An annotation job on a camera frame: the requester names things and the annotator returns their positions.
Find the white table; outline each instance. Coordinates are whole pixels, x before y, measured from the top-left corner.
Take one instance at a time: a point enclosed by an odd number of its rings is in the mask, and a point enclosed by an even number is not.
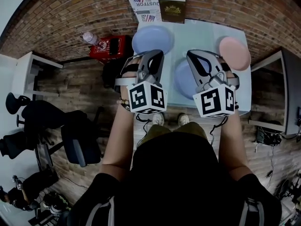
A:
[[[180,94],[174,86],[174,71],[177,65],[186,59],[186,53],[190,49],[201,49],[219,54],[218,45],[223,37],[231,36],[247,46],[245,33],[241,30],[226,26],[186,19],[185,24],[167,22],[139,23],[138,29],[149,25],[166,27],[174,36],[174,46],[164,57],[164,65],[160,83],[168,91],[168,105],[196,108],[193,100]],[[240,79],[240,87],[236,92],[239,114],[248,113],[251,110],[251,70],[235,71]]]
[[[39,68],[36,65],[32,64],[33,60],[41,61],[45,64],[55,66],[57,68],[62,69],[63,66],[52,62],[48,59],[41,58],[39,56],[33,55],[32,52],[29,52],[28,54],[24,55],[23,57],[19,58],[16,64],[15,72],[14,72],[14,78],[12,83],[11,92],[13,94],[17,95],[24,95],[24,94],[34,94],[34,95],[41,95],[41,96],[55,96],[58,97],[58,93],[50,93],[50,92],[44,92],[44,91],[36,91],[33,89],[28,88],[28,78],[29,75],[38,75],[38,72],[43,70]]]

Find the bracelet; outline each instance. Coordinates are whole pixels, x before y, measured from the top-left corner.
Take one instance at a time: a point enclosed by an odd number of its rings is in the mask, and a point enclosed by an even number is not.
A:
[[[117,100],[117,104],[122,105],[127,111],[131,111],[131,107],[129,106],[130,102],[128,100],[123,100],[121,97]]]

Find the pink plate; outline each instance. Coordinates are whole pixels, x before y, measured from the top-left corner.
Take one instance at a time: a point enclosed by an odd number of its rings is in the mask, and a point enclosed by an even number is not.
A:
[[[242,71],[250,66],[251,55],[248,48],[232,37],[222,39],[220,54],[231,69]]]

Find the foot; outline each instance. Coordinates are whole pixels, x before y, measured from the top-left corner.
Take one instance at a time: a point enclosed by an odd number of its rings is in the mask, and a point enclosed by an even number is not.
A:
[[[154,116],[152,118],[152,124],[163,126],[164,125],[164,116],[163,116],[163,114],[162,113],[154,114]]]
[[[189,121],[189,117],[188,115],[186,114],[180,114],[179,117],[178,117],[178,125],[179,126],[183,126],[183,125],[186,125],[188,124],[190,121]]]

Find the khaki shorts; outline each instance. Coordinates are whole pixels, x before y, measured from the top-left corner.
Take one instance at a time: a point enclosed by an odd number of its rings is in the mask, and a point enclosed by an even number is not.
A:
[[[186,132],[186,133],[190,133],[190,134],[194,134],[200,137],[203,137],[207,140],[207,136],[206,133],[204,131],[203,128],[201,128],[199,126],[199,124],[195,123],[195,122],[189,122],[186,125],[181,126],[180,128],[174,130],[173,132]],[[148,131],[147,135],[142,139],[141,143],[139,145],[142,145],[143,143],[167,134],[167,133],[172,133],[172,131],[170,129],[165,128],[164,126],[159,126],[159,125],[153,125],[150,130]]]

